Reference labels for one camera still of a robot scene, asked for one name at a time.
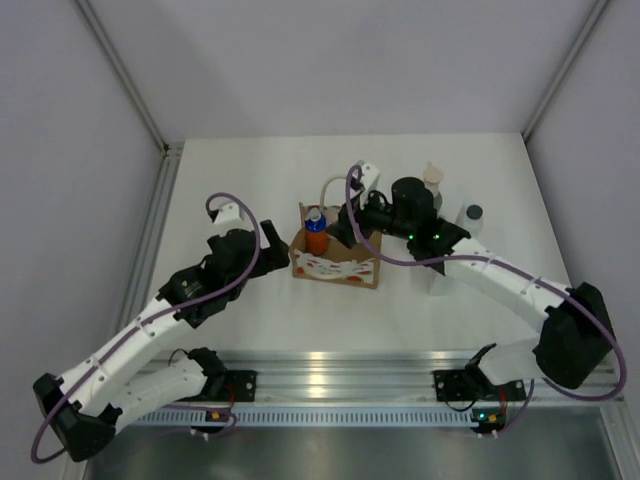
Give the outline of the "burlap watermelon canvas bag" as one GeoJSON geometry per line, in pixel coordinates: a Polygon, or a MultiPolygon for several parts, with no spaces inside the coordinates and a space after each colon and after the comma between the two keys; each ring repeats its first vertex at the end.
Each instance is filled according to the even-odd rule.
{"type": "Polygon", "coordinates": [[[312,207],[318,207],[327,219],[327,226],[338,220],[339,205],[326,202],[326,191],[333,182],[345,183],[341,175],[329,177],[320,190],[316,204],[299,204],[300,228],[289,245],[292,276],[298,279],[334,283],[366,289],[376,289],[380,278],[380,260],[361,243],[344,247],[328,232],[328,249],[314,256],[306,249],[304,221],[312,207]]]}

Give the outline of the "grey pump bottle beige cap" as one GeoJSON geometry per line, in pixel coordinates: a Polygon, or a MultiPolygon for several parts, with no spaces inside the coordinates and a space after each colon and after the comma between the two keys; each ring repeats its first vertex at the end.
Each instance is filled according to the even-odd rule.
{"type": "Polygon", "coordinates": [[[432,162],[428,162],[423,172],[423,182],[425,188],[429,190],[434,199],[434,208],[440,211],[443,204],[443,197],[440,190],[441,183],[444,180],[444,172],[432,162]]]}

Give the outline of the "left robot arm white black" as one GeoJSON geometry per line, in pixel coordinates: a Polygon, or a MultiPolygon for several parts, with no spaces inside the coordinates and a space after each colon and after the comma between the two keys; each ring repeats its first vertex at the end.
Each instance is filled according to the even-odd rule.
{"type": "Polygon", "coordinates": [[[228,370],[217,353],[194,348],[168,367],[138,372],[173,343],[236,301],[247,282],[289,265],[288,246],[273,223],[260,228],[269,243],[257,248],[254,232],[232,229],[208,241],[211,252],[172,275],[138,317],[95,354],[33,384],[45,424],[75,462],[96,456],[138,418],[176,401],[227,401],[228,370]]]}

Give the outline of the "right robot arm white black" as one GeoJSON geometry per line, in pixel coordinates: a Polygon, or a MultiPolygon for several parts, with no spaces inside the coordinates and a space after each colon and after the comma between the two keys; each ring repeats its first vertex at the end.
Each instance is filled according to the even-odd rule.
{"type": "Polygon", "coordinates": [[[368,240],[374,233],[401,239],[411,255],[405,266],[431,268],[465,283],[506,307],[536,334],[482,347],[464,367],[472,394],[488,397],[512,381],[542,379],[562,395],[585,400],[578,388],[609,354],[618,362],[618,382],[597,398],[612,399],[622,391],[625,359],[598,288],[587,282],[577,287],[550,282],[517,267],[485,248],[467,229],[441,217],[420,179],[400,178],[385,196],[377,188],[379,176],[370,164],[350,168],[345,201],[328,228],[330,234],[347,248],[362,245],[394,265],[401,260],[382,254],[368,240]]]}

